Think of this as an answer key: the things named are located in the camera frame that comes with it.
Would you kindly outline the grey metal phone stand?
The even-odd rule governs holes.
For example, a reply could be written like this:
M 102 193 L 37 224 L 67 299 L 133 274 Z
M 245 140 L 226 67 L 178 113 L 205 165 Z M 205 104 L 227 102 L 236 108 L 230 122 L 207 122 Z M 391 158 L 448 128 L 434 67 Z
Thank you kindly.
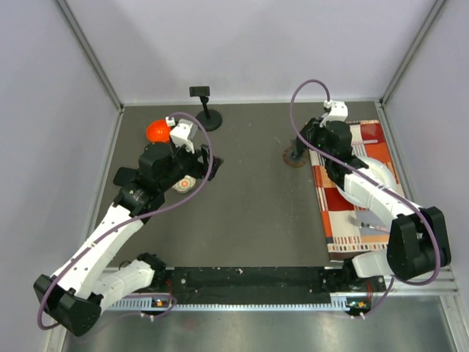
M 286 165 L 288 165 L 290 167 L 294 167 L 294 168 L 302 167 L 308 161 L 308 158 L 306 157 L 305 153 L 303 153 L 301 155 L 296 155 L 295 151 L 294 151 L 294 148 L 292 146 L 287 147 L 283 151 L 282 158 L 283 158 L 284 163 Z

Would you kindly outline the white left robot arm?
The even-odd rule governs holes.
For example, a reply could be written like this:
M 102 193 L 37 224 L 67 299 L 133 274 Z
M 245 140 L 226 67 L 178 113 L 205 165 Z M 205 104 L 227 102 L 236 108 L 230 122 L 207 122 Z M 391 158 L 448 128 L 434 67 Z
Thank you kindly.
M 104 270 L 123 245 L 148 220 L 165 211 L 165 193 L 186 176 L 211 181 L 222 158 L 211 144 L 190 149 L 187 143 L 148 144 L 135 169 L 118 169 L 114 183 L 119 192 L 94 232 L 80 249 L 50 276 L 33 284 L 40 303 L 37 325 L 46 330 L 43 315 L 54 319 L 72 335 L 82 337 L 110 306 L 137 290 L 160 290 L 166 282 L 163 269 L 145 257 L 135 259 L 115 274 Z

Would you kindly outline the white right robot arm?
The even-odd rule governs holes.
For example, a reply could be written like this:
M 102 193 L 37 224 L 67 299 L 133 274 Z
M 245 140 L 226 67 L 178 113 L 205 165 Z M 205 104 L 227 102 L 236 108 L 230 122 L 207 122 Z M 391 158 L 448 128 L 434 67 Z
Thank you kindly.
M 347 288 L 374 276 L 413 282 L 451 263 L 443 212 L 404 198 L 378 121 L 312 118 L 293 151 L 311 159 L 328 251 L 343 261 Z

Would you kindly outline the black camera stand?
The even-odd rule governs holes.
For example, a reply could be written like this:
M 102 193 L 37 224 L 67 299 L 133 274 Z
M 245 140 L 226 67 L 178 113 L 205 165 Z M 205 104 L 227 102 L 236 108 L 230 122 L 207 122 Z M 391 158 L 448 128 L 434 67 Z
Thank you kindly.
M 220 128 L 223 122 L 221 114 L 213 109 L 208 108 L 210 88 L 208 86 L 189 87 L 189 95 L 198 97 L 202 103 L 203 110 L 196 116 L 197 120 L 202 124 L 206 131 L 215 131 Z

